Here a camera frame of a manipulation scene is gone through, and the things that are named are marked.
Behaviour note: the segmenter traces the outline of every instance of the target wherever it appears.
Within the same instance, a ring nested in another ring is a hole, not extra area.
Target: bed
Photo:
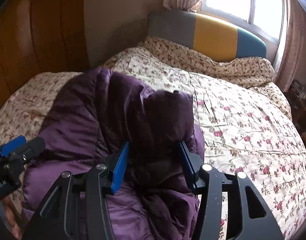
[[[193,95],[205,162],[227,173],[246,172],[289,239],[306,218],[306,151],[265,56],[265,44],[234,25],[159,11],[149,16],[144,42],[100,67],[134,76],[154,90]],[[79,74],[39,74],[12,94],[0,109],[0,144],[20,134],[34,137],[61,87]],[[10,197],[21,214],[21,189]]]

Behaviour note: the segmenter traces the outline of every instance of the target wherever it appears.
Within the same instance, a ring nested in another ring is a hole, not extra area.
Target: purple jacket
[[[63,87],[39,136],[47,150],[25,173],[22,215],[27,221],[63,171],[87,172],[129,141],[132,151],[122,187],[108,197],[116,240],[192,236],[199,201],[186,186],[175,151],[184,140],[204,158],[191,95],[154,91],[108,69],[90,70]],[[81,238],[87,239],[83,198],[81,208]]]

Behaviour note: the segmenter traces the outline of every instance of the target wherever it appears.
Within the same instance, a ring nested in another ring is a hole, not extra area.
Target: window frame
[[[278,39],[270,36],[262,28],[254,25],[255,0],[251,0],[248,21],[243,20],[242,18],[234,16],[232,14],[223,12],[221,10],[217,10],[217,9],[208,7],[206,5],[206,2],[202,2],[201,6],[200,6],[200,8],[197,12],[201,13],[201,14],[207,14],[207,15],[211,14],[211,15],[219,16],[220,18],[224,18],[228,22],[245,29],[245,30],[255,34],[256,36],[262,36],[263,38],[267,39],[268,41],[278,45],[280,43],[282,28],[283,28],[284,19],[285,19],[285,15],[284,15],[285,0],[282,0],[282,10],[283,10],[283,12],[282,12],[282,22],[281,22],[281,25],[280,25],[280,36],[279,36]]]

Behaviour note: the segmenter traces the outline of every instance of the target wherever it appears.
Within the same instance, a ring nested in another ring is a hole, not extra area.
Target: headboard
[[[217,62],[241,57],[266,57],[266,44],[254,34],[223,20],[191,12],[151,12],[148,36],[184,45]]]
[[[89,68],[84,0],[7,0],[0,10],[0,108],[42,72]]]

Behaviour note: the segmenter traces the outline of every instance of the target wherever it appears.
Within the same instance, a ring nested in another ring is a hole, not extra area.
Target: floral blanket
[[[286,239],[306,218],[306,150],[290,107],[259,57],[212,61],[155,37],[109,59],[104,67],[132,75],[153,89],[193,95],[194,121],[203,132],[205,162],[225,173],[244,171],[272,210]],[[223,195],[225,239],[227,201]]]

